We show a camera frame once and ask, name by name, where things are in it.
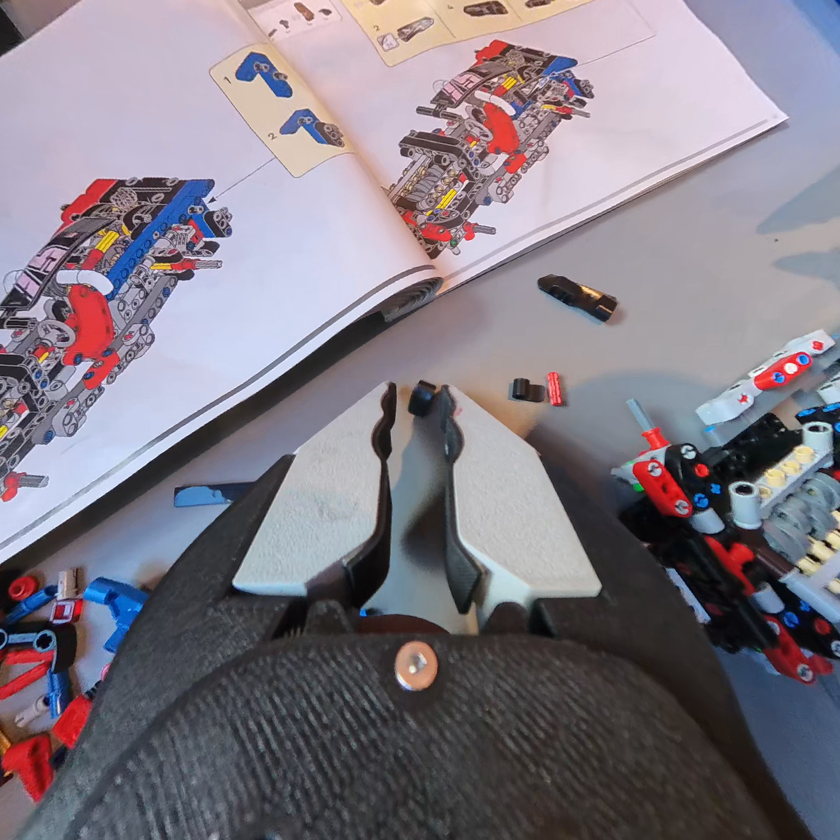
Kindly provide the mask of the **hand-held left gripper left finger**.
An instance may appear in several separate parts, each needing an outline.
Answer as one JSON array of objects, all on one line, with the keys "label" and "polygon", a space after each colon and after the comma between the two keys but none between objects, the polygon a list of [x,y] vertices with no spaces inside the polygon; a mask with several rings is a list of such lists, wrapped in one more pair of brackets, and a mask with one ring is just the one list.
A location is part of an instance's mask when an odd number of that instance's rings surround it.
[{"label": "hand-held left gripper left finger", "polygon": [[362,606],[390,567],[387,461],[396,385],[386,381],[302,444],[233,578],[252,595]]}]

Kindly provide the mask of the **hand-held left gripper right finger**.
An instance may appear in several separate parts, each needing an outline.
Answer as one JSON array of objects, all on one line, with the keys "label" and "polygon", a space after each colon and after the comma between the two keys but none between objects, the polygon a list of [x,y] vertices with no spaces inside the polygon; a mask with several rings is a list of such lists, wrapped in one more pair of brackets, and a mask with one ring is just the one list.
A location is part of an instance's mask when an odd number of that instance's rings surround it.
[{"label": "hand-held left gripper right finger", "polygon": [[459,614],[595,597],[602,583],[538,452],[452,385],[441,388],[444,567]]}]

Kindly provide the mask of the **pile of building bricks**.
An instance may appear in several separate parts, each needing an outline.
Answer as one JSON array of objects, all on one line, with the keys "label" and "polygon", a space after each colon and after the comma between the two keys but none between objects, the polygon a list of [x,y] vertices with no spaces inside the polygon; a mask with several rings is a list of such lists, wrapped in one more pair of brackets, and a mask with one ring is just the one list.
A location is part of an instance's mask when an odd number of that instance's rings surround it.
[{"label": "pile of building bricks", "polygon": [[107,608],[114,622],[103,645],[115,655],[150,594],[123,581],[97,577],[81,587],[80,571],[59,573],[55,583],[39,586],[32,574],[2,584],[1,661],[17,674],[2,677],[2,700],[9,700],[31,686],[35,700],[14,720],[24,730],[43,716],[50,729],[11,742],[2,732],[2,782],[17,779],[33,803],[52,785],[58,769],[80,739],[93,701],[109,671],[99,681],[77,693],[71,669],[77,660],[77,624],[86,605]]}]

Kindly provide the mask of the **partly built toy car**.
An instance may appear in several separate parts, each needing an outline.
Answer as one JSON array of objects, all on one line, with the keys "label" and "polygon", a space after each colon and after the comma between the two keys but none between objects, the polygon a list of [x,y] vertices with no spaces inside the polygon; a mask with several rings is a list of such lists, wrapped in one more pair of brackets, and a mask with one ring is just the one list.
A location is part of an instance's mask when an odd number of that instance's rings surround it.
[{"label": "partly built toy car", "polygon": [[646,445],[612,470],[713,646],[807,686],[839,661],[838,365],[838,332],[789,341],[698,406],[705,449],[631,399]]}]

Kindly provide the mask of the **black double connector piece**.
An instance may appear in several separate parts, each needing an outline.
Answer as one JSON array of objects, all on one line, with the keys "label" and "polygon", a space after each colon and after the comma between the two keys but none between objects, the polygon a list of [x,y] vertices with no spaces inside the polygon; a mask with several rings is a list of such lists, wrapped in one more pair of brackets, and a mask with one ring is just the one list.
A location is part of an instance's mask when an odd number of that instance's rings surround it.
[{"label": "black double connector piece", "polygon": [[565,306],[584,312],[600,322],[608,322],[617,308],[617,300],[613,296],[566,276],[543,276],[538,279],[538,288]]}]

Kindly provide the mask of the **open instruction booklet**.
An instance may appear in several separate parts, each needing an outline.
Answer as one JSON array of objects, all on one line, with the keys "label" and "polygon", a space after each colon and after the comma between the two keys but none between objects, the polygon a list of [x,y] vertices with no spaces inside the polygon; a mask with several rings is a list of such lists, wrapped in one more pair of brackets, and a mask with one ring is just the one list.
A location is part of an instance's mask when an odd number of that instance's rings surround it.
[{"label": "open instruction booklet", "polygon": [[1,89],[3,562],[357,319],[788,119],[686,2],[80,2]]}]

